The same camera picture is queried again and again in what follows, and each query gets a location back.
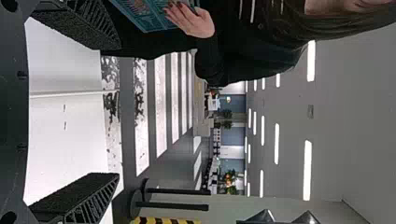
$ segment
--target ceiling light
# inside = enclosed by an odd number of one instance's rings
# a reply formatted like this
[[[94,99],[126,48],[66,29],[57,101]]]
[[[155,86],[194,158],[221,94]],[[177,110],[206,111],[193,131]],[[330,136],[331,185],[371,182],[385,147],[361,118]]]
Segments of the ceiling light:
[[[280,74],[276,74],[276,87],[279,88],[280,87]]]
[[[275,154],[274,163],[279,164],[279,124],[275,125]]]
[[[311,199],[312,143],[305,141],[304,147],[304,201]]]
[[[264,170],[260,170],[260,197],[264,197]]]
[[[254,111],[253,113],[253,134],[256,135],[257,132],[257,113]]]
[[[317,44],[315,40],[309,41],[308,43],[308,66],[306,71],[306,80],[308,82],[315,81],[315,63],[317,57]]]

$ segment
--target hazard stripe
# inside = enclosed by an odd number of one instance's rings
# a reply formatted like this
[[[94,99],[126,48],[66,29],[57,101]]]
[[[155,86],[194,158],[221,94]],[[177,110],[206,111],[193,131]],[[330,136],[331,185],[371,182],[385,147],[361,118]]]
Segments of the hazard stripe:
[[[170,218],[163,218],[163,224],[172,224],[172,221]]]
[[[157,224],[157,219],[155,217],[148,217],[148,224]]]
[[[199,220],[185,220],[159,217],[137,217],[131,224],[201,224]]]
[[[148,224],[148,219],[146,217],[141,217],[139,224]]]

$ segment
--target woman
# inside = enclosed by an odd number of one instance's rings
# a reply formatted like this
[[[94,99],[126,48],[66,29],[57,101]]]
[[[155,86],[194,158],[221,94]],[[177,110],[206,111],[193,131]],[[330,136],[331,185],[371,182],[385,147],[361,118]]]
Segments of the woman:
[[[105,55],[154,59],[198,49],[196,75],[209,85],[271,77],[291,69],[310,40],[356,35],[396,22],[393,0],[206,0],[196,14],[183,4],[164,11],[180,29],[142,34],[111,4],[122,41]]]

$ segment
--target white wall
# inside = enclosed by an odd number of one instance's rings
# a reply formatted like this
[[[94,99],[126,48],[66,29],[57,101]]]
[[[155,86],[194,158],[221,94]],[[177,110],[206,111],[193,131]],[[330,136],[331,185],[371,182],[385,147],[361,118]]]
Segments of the white wall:
[[[221,159],[239,159],[245,158],[244,146],[221,146],[220,155]]]
[[[25,23],[30,93],[99,91],[99,51],[43,24]],[[91,172],[108,172],[102,93],[31,98],[24,200],[34,203]],[[112,223],[111,205],[102,223]]]
[[[30,92],[98,91],[100,52],[59,34],[42,23],[25,23]]]
[[[167,209],[142,209],[142,217],[178,217],[198,219],[202,223],[232,224],[246,220],[262,209],[270,209],[278,222],[291,222],[306,210],[310,210],[321,224],[365,224],[359,215],[343,203],[310,202],[281,198],[247,198],[243,196],[213,195],[172,196],[153,195],[152,202],[207,203],[209,212],[177,211]]]
[[[237,82],[230,84],[220,91],[220,94],[246,94],[245,93],[245,82]]]

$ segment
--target gray floor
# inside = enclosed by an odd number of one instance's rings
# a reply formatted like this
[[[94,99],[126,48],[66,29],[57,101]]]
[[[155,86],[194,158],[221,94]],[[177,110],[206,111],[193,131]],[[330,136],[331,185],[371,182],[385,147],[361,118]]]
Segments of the gray floor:
[[[207,164],[209,156],[208,143],[203,139],[203,143],[198,150],[193,153],[193,136],[192,129],[180,136],[179,140],[172,144],[172,99],[171,99],[171,76],[170,76],[170,57],[166,56],[166,117],[167,117],[167,150],[156,158],[156,111],[155,111],[155,74],[154,61],[148,62],[148,142],[149,142],[149,168],[140,176],[136,176],[135,165],[135,128],[134,128],[134,76],[133,76],[133,59],[117,58],[111,60],[109,66],[102,66],[103,86],[107,90],[116,90],[115,93],[104,95],[106,111],[110,114],[106,117],[107,144],[110,147],[118,147],[117,144],[111,145],[108,142],[114,142],[117,138],[116,133],[112,133],[112,122],[121,126],[122,145],[122,171],[124,190],[113,201],[114,223],[129,223],[129,199],[131,192],[140,187],[144,178],[149,178],[148,185],[156,188],[173,188],[173,189],[194,189],[198,178],[193,178],[193,165],[199,153],[202,151],[201,169]],[[181,78],[179,80],[179,132],[182,134],[182,115],[181,115]]]

